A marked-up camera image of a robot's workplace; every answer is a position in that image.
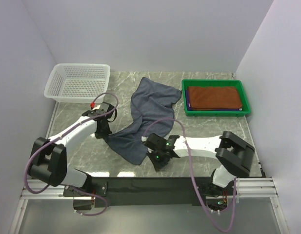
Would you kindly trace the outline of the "grey towel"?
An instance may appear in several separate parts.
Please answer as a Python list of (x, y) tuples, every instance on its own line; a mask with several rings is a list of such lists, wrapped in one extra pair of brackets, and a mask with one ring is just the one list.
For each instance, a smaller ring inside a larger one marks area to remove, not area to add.
[(153, 125), (148, 133), (165, 137), (173, 128), (173, 105), (181, 96), (179, 89), (142, 78), (131, 96), (130, 110), (133, 122), (123, 130), (104, 138), (104, 141), (126, 161), (140, 165), (147, 153), (147, 147), (141, 141), (143, 133), (153, 122), (164, 118), (165, 121)]

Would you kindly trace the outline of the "purple towel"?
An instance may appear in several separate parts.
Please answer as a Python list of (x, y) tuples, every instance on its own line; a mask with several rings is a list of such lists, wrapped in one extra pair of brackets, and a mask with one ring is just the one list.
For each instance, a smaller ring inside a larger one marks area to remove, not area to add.
[(185, 90), (185, 97), (186, 97), (187, 110), (189, 110), (189, 111), (237, 111), (237, 112), (242, 111), (242, 108), (239, 108), (239, 109), (193, 109), (190, 104), (188, 90)]

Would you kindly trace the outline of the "orange brown towel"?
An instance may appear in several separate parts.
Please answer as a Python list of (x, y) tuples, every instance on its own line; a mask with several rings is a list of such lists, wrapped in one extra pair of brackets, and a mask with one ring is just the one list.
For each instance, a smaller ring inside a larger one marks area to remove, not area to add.
[(240, 95), (234, 86), (189, 86), (187, 88), (190, 107), (197, 111), (239, 110)]

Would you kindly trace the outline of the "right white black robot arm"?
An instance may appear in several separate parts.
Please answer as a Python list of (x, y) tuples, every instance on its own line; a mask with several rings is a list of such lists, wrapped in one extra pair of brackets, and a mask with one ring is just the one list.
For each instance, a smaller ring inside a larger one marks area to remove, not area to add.
[(219, 195), (235, 178), (250, 176), (255, 148), (236, 134), (224, 131), (221, 136), (183, 137), (172, 135), (164, 139), (157, 134), (141, 137), (155, 171), (165, 167), (170, 159), (187, 156), (208, 157), (220, 162), (209, 182), (210, 192)]

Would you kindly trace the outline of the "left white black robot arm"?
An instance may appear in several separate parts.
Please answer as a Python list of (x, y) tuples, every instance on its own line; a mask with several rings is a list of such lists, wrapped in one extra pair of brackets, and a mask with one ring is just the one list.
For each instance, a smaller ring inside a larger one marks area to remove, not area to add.
[(112, 104), (103, 102), (96, 109), (94, 104), (91, 104), (91, 110), (84, 112), (74, 124), (62, 132), (50, 138), (36, 139), (24, 171), (26, 189), (33, 194), (46, 190), (31, 189), (27, 181), (27, 177), (30, 176), (46, 183), (47, 187), (65, 185), (75, 187), (81, 196), (92, 194), (95, 190), (92, 177), (88, 173), (70, 168), (67, 164), (67, 155), (74, 146), (91, 134), (97, 139), (109, 136), (112, 133), (109, 119), (112, 117), (117, 117), (117, 109)]

